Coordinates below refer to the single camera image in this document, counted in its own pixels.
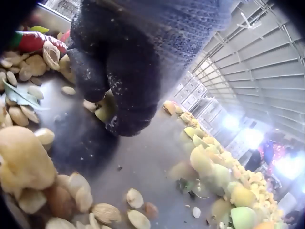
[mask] bright light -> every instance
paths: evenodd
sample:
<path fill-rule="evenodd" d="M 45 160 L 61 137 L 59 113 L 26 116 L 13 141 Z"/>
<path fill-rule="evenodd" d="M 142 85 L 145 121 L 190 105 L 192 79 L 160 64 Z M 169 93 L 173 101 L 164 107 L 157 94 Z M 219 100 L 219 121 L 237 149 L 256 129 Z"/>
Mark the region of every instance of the bright light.
<path fill-rule="evenodd" d="M 302 172 L 304 163 L 305 159 L 302 156 L 296 158 L 284 157 L 278 160 L 275 166 L 285 177 L 293 180 Z"/>
<path fill-rule="evenodd" d="M 257 149 L 264 135 L 256 129 L 244 129 L 243 136 L 250 149 Z"/>
<path fill-rule="evenodd" d="M 237 130 L 238 126 L 239 126 L 239 121 L 238 121 L 238 119 L 232 117 L 231 115 L 227 115 L 224 118 L 223 125 L 227 129 Z"/>

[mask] green leaf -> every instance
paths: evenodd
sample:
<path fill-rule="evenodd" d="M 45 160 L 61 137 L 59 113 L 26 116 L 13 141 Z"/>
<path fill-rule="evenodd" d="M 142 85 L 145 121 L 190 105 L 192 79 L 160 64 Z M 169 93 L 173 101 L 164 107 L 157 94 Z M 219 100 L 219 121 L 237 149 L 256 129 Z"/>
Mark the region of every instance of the green leaf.
<path fill-rule="evenodd" d="M 16 102 L 18 105 L 23 105 L 23 106 L 29 105 L 32 108 L 39 111 L 49 110 L 49 108 L 42 108 L 37 102 L 37 99 L 33 95 L 21 92 L 20 89 L 9 85 L 7 82 L 4 81 L 4 79 L 2 79 L 2 81 L 4 82 L 4 89 L 6 96 L 11 101 Z"/>
<path fill-rule="evenodd" d="M 47 33 L 49 32 L 50 30 L 45 28 L 45 27 L 42 27 L 42 26 L 33 26 L 32 28 L 27 28 L 28 31 L 36 31 L 36 32 L 41 32 L 41 33 Z"/>

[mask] gloved hand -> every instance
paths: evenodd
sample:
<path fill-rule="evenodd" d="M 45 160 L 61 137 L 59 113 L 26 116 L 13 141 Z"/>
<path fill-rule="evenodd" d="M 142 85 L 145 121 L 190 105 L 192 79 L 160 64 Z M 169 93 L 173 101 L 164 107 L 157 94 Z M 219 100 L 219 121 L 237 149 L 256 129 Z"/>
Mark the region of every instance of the gloved hand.
<path fill-rule="evenodd" d="M 111 89 L 114 135 L 147 127 L 160 98 L 178 82 L 213 30 L 231 16 L 231 0 L 82 0 L 67 55 L 76 84 L 91 102 Z"/>

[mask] red chili pepper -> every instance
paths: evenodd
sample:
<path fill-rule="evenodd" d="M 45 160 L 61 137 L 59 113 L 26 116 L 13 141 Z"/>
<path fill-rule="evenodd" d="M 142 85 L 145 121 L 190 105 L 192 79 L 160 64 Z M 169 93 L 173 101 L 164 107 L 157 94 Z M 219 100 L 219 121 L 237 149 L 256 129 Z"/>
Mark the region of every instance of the red chili pepper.
<path fill-rule="evenodd" d="M 62 37 L 60 38 L 60 40 L 61 40 L 62 42 L 65 42 L 69 36 L 70 36 L 70 30 L 68 30 L 66 33 L 64 33 L 64 34 L 62 35 Z"/>
<path fill-rule="evenodd" d="M 45 41 L 50 41 L 62 53 L 65 53 L 68 48 L 64 42 L 57 40 L 54 37 L 44 35 L 40 32 L 17 31 L 17 33 L 22 35 L 17 49 L 24 53 L 30 53 L 42 49 Z"/>

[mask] metal grating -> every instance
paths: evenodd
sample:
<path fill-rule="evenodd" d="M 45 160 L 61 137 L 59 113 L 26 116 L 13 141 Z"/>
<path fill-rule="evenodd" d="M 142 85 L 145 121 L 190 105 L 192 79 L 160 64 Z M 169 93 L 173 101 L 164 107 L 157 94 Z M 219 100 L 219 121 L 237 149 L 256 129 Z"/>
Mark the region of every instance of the metal grating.
<path fill-rule="evenodd" d="M 215 33 L 190 71 L 228 112 L 245 112 L 305 143 L 304 40 L 276 5 L 264 2 L 236 5 L 232 24 Z M 241 12 L 262 25 L 238 27 Z"/>

